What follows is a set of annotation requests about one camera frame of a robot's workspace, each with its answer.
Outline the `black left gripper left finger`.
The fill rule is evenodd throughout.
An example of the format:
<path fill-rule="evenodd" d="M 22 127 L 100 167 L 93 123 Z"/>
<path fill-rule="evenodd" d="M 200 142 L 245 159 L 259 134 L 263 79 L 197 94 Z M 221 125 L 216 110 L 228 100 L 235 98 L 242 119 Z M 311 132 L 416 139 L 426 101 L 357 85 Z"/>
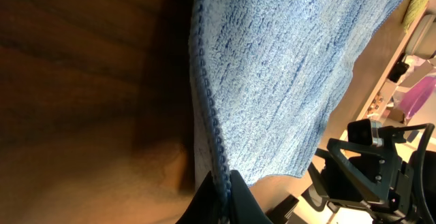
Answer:
<path fill-rule="evenodd" d="M 176 224 L 218 224 L 218 194 L 211 172 Z"/>

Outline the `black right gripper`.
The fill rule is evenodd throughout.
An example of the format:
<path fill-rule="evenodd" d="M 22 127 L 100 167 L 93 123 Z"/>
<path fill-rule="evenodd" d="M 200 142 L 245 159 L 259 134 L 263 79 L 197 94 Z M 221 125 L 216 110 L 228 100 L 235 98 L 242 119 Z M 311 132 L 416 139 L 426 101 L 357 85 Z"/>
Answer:
<path fill-rule="evenodd" d="M 382 147 L 331 139 L 315 155 L 325 161 L 308 168 L 312 185 L 302 194 L 314 210 L 342 208 L 366 212 L 374 223 L 421 223 L 414 193 L 415 170 L 402 160 L 392 142 Z M 298 205 L 288 195 L 266 212 L 273 224 L 286 224 Z"/>

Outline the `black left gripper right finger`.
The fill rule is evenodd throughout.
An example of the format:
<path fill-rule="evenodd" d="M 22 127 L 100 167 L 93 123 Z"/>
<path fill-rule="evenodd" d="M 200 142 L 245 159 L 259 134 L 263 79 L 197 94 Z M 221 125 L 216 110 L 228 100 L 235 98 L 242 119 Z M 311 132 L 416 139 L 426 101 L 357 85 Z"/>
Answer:
<path fill-rule="evenodd" d="M 272 224 L 237 170 L 230 172 L 230 224 Z"/>

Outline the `blue microfiber cloth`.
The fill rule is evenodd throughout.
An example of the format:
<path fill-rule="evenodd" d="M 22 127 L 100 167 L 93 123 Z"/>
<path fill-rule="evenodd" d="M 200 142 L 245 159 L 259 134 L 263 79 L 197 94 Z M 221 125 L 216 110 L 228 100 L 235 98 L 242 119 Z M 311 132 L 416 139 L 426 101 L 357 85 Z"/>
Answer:
<path fill-rule="evenodd" d="M 403 0 L 194 0 L 189 38 L 196 174 L 220 211 L 247 185 L 301 177 L 354 63 Z"/>

